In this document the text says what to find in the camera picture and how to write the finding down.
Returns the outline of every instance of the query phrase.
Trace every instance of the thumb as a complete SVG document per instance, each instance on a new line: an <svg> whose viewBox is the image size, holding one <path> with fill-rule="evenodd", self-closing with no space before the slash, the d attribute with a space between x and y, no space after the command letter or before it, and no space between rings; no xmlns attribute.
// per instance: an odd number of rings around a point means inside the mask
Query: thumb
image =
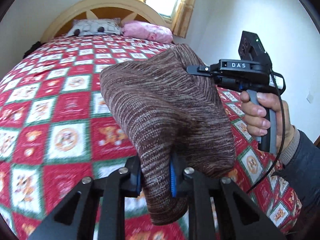
<svg viewBox="0 0 320 240"><path fill-rule="evenodd" d="M258 102L266 108L271 108L275 112L281 111L280 100L278 96L272 93L257 93Z"/></svg>

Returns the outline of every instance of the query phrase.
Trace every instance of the gray handle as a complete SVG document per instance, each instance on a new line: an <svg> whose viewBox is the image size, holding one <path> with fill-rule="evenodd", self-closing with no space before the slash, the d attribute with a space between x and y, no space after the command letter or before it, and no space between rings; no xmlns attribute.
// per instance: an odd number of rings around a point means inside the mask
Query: gray handle
<svg viewBox="0 0 320 240"><path fill-rule="evenodd" d="M250 101L255 105L261 106L258 102L257 92L253 90L247 90ZM271 127L268 129L268 133L261 137L256 137L258 149L260 151L269 152L274 155L277 154L276 137L277 137L277 124L276 124L276 113L272 109L265 108L267 111L266 119L270 121Z"/></svg>

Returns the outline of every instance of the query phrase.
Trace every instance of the finger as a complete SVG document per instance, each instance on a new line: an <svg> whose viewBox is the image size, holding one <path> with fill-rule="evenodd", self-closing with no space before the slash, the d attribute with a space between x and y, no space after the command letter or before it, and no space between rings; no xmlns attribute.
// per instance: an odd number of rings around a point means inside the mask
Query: finger
<svg viewBox="0 0 320 240"><path fill-rule="evenodd" d="M273 111L278 112L281 111L280 100L279 97L275 94L265 94L265 93L257 93L258 101L261 105L266 108L271 108ZM286 101L282 101L285 109L288 108L288 104Z"/></svg>
<svg viewBox="0 0 320 240"><path fill-rule="evenodd" d="M244 121L246 122L246 124L258 127L260 129L270 128L270 121L262 117L256 117L246 114L244 116Z"/></svg>
<svg viewBox="0 0 320 240"><path fill-rule="evenodd" d="M250 96L249 96L248 92L247 91L242 91L241 94L240 94L240 99L244 103L249 102Z"/></svg>
<svg viewBox="0 0 320 240"><path fill-rule="evenodd" d="M262 106L255 105L252 102L242 103L241 109L251 116L265 117L267 114L267 111Z"/></svg>
<svg viewBox="0 0 320 240"><path fill-rule="evenodd" d="M252 125L247 125L247 131L252 136L264 136L268 133L268 131L266 129L260 129L260 128L252 126Z"/></svg>

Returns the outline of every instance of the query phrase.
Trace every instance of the brown knit sweater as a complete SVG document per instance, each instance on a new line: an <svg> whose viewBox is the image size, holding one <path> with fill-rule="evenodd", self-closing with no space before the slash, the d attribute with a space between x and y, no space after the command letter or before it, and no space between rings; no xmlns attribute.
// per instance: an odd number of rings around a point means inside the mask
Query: brown knit sweater
<svg viewBox="0 0 320 240"><path fill-rule="evenodd" d="M187 210L170 192L170 154L210 177L233 167L234 141L213 79L193 76L188 65L204 63L182 44L145 61L105 68L101 93L141 160L143 191L155 225L169 224Z"/></svg>

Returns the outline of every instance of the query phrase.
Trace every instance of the black cable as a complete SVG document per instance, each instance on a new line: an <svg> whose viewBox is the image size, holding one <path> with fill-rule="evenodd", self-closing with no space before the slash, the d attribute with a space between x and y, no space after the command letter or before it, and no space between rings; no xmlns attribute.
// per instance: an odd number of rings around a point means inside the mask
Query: black cable
<svg viewBox="0 0 320 240"><path fill-rule="evenodd" d="M272 163L271 167L269 168L269 170L261 177L261 179L259 179L251 188L249 188L249 190L246 192L247 194L252 191L255 187L257 187L257 185L259 185L267 176L268 174L272 171L272 169L274 168L274 166L276 165L279 157L280 157L280 154L282 152L282 148L283 148L283 144L284 144L284 138L285 138L285 121L284 121L284 108L283 108L283 103L282 103L282 99L281 99L281 96L280 96L280 91L278 89L278 86L277 86L277 83L276 83L276 79L275 79L275 76L273 75L273 72L272 70L270 70L270 75L271 75L271 78L272 78L272 81L276 87L276 90L277 90L277 94L278 94L278 97L279 97L279 100L280 100L280 107L281 107L281 115L282 115L282 139L281 139L281 145L280 145L280 148L279 148L279 152L274 160L274 162Z"/></svg>

